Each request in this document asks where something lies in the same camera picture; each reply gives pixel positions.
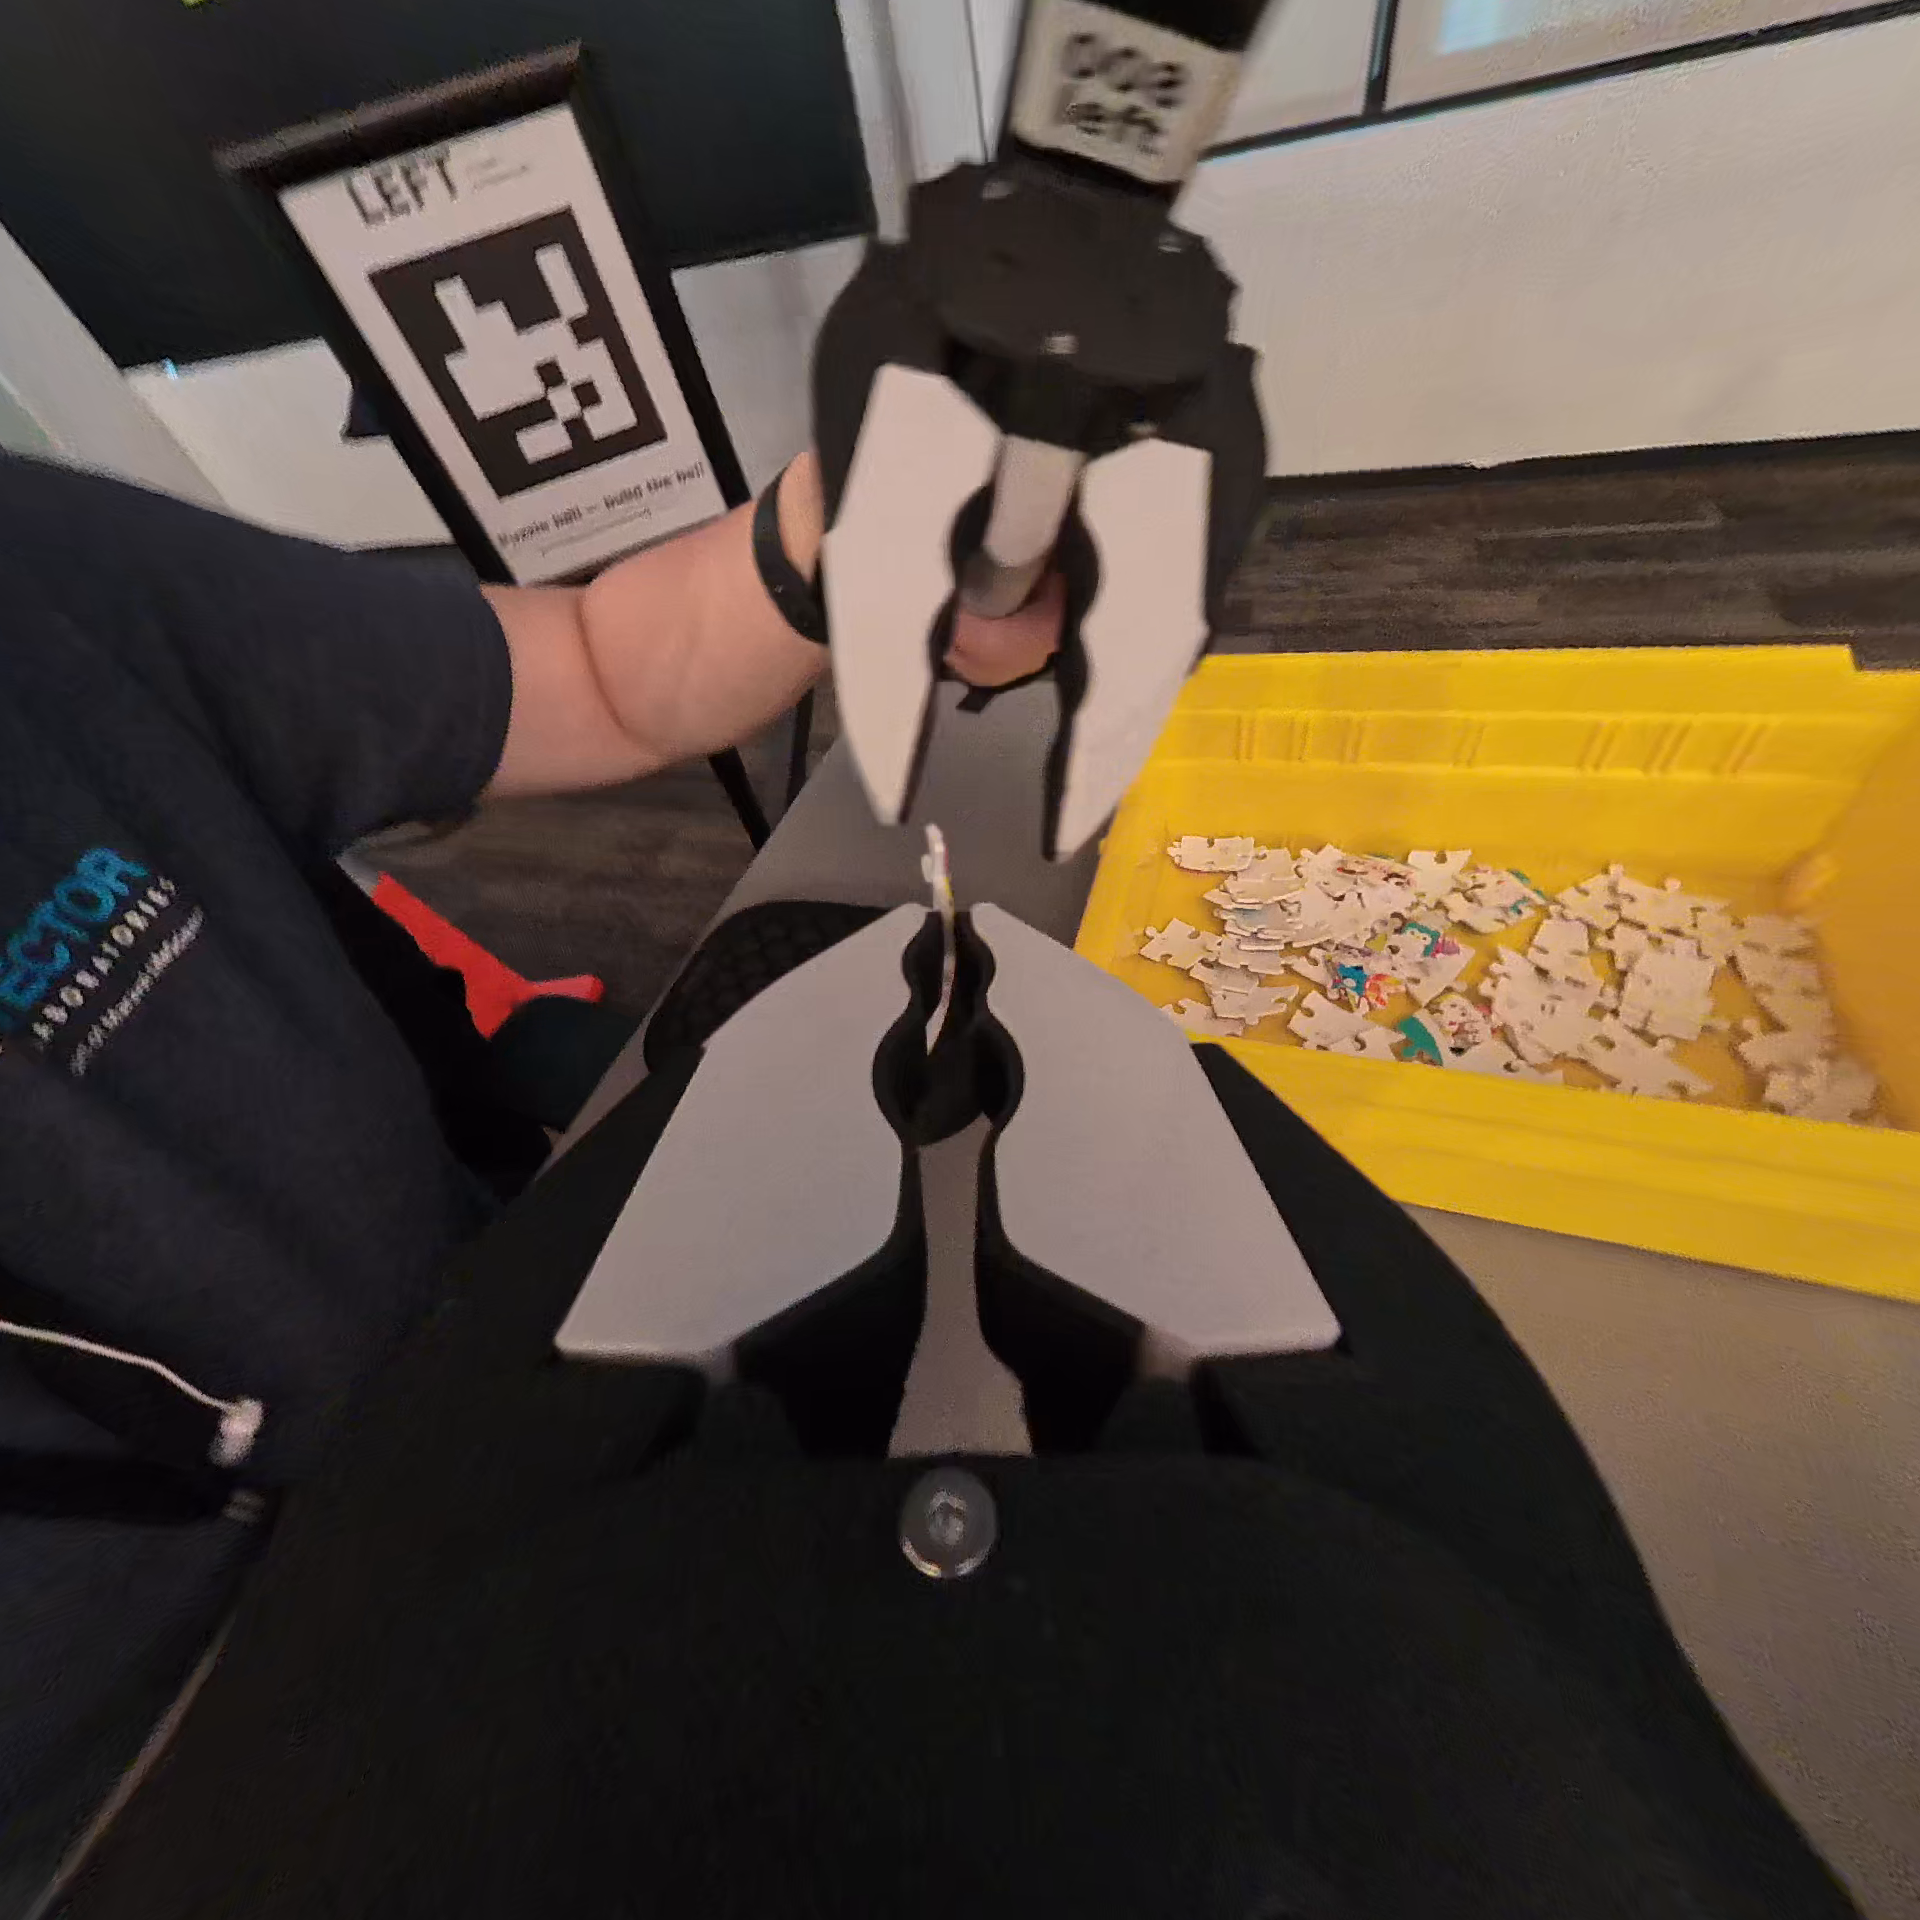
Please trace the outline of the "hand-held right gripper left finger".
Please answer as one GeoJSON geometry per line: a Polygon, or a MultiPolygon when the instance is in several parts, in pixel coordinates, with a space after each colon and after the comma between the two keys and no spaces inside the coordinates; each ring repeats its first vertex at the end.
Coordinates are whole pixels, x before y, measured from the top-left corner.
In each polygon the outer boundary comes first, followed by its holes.
{"type": "Polygon", "coordinates": [[[941,916],[901,904],[715,1028],[563,1319],[571,1359],[894,1419],[925,1310],[913,1107],[941,916]]]}

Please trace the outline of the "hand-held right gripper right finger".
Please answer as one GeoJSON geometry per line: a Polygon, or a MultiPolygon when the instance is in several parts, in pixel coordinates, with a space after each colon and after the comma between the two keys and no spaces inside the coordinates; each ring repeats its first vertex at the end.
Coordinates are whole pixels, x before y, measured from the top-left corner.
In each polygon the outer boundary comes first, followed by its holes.
{"type": "Polygon", "coordinates": [[[966,911],[987,1121],[977,1313],[1030,1430],[1097,1430],[1145,1377],[1330,1353],[1339,1323],[1206,1064],[1231,1064],[999,904],[966,911]]]}

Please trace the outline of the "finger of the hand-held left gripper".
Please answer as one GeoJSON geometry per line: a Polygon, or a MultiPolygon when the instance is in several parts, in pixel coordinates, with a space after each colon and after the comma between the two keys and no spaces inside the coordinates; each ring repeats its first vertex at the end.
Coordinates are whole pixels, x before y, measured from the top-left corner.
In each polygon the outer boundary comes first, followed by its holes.
{"type": "Polygon", "coordinates": [[[839,719],[883,824],[918,780],[937,627],[956,595],[954,527],[1001,449],[997,424],[943,374],[881,367],[822,536],[839,719]]]}
{"type": "Polygon", "coordinates": [[[1140,438],[1093,460],[1062,527],[1069,585],[1045,853],[1074,856],[1113,816],[1210,640],[1211,460],[1140,438]]]}

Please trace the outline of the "yellow plastic bin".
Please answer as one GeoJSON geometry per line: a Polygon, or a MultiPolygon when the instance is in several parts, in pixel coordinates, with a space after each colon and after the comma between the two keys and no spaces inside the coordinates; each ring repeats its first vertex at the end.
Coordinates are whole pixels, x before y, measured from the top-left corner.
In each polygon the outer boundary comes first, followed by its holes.
{"type": "Polygon", "coordinates": [[[1149,1000],[1206,995],[1143,960],[1203,927],[1183,835],[1421,849],[1550,894],[1626,878],[1806,920],[1839,1054],[1878,1096],[1767,1100],[1739,1059],[1785,1021],[1723,971],[1729,1028],[1673,1048],[1707,1086],[1627,1092],[1303,1048],[1287,1012],[1227,1039],[1393,1197],[1916,1302],[1916,672],[1839,646],[1226,655],[1199,667],[1099,853],[1076,949],[1149,1000]]]}

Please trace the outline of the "pile of puzzle pieces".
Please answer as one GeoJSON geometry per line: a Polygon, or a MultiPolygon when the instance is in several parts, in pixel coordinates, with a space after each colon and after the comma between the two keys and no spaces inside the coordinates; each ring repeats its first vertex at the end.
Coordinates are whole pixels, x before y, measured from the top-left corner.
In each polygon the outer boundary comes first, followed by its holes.
{"type": "Polygon", "coordinates": [[[1466,848],[1183,835],[1165,855],[1194,901],[1137,956],[1198,1039],[1887,1124],[1801,919],[1622,864],[1554,891],[1466,848]]]}

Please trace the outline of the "person's left forearm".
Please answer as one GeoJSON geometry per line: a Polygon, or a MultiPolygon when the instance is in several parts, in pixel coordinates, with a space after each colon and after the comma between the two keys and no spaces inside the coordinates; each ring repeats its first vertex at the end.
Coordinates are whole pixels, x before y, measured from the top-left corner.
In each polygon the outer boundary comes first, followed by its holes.
{"type": "Polygon", "coordinates": [[[513,702],[484,799],[585,792],[732,749],[828,667],[767,595],[751,512],[612,564],[585,587],[486,585],[513,702]]]}

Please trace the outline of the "person's left hand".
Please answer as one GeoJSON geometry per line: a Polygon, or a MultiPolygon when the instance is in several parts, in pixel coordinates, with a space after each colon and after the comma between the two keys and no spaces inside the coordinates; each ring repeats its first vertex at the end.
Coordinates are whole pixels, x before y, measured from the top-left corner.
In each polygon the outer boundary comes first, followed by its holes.
{"type": "Polygon", "coordinates": [[[1036,580],[1020,608],[987,614],[961,606],[943,646],[943,672],[980,694],[999,692],[1049,672],[1065,623],[1065,580],[1052,568],[1036,580]]]}

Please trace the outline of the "black wristband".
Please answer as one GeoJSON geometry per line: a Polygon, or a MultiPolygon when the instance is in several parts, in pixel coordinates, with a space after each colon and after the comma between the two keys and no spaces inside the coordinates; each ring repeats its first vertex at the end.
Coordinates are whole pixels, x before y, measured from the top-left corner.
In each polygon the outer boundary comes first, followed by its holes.
{"type": "Polygon", "coordinates": [[[821,573],[802,571],[788,556],[781,532],[781,491],[793,464],[758,494],[751,509],[751,561],[758,587],[790,633],[821,649],[830,646],[830,621],[821,589],[821,573]]]}

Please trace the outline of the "black quilted pad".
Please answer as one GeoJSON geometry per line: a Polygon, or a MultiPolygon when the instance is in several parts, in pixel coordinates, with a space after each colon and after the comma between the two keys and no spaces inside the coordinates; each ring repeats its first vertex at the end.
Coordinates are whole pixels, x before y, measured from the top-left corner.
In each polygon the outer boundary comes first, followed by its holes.
{"type": "Polygon", "coordinates": [[[877,916],[863,903],[772,897],[723,919],[649,1014],[639,1033],[644,1069],[665,1072],[700,1052],[755,996],[877,916]]]}

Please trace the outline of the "red plastic object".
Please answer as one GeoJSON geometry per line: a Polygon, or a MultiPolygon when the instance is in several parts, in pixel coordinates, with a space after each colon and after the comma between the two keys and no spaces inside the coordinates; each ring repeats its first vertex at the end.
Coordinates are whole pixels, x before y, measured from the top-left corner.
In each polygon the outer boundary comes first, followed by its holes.
{"type": "Polygon", "coordinates": [[[509,1020],[547,1000],[605,1004],[609,987],[598,976],[523,976],[389,872],[375,878],[370,901],[431,967],[460,981],[468,1021],[484,1039],[499,1037],[509,1020]]]}

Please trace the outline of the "black framed marker sign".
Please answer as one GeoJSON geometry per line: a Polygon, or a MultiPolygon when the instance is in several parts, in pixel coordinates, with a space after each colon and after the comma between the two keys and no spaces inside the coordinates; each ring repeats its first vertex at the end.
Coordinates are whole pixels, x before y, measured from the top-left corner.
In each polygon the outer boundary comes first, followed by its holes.
{"type": "Polygon", "coordinates": [[[578,40],[212,157],[484,583],[581,585],[751,499],[578,40]]]}

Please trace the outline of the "white hoodie drawstring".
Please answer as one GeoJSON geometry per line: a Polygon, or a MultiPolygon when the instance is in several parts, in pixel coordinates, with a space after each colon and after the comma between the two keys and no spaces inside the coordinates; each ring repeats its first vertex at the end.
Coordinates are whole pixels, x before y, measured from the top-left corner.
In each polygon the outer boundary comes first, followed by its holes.
{"type": "Polygon", "coordinates": [[[219,1469],[236,1469],[249,1459],[268,1419],[268,1409],[259,1398],[225,1398],[219,1395],[211,1395],[201,1385],[180,1376],[174,1366],[139,1351],[121,1351],[84,1334],[36,1328],[12,1319],[3,1319],[3,1334],[13,1341],[35,1343],[57,1353],[76,1353],[100,1364],[115,1364],[123,1371],[139,1371],[158,1377],[180,1398],[197,1404],[214,1417],[206,1459],[219,1469]]]}

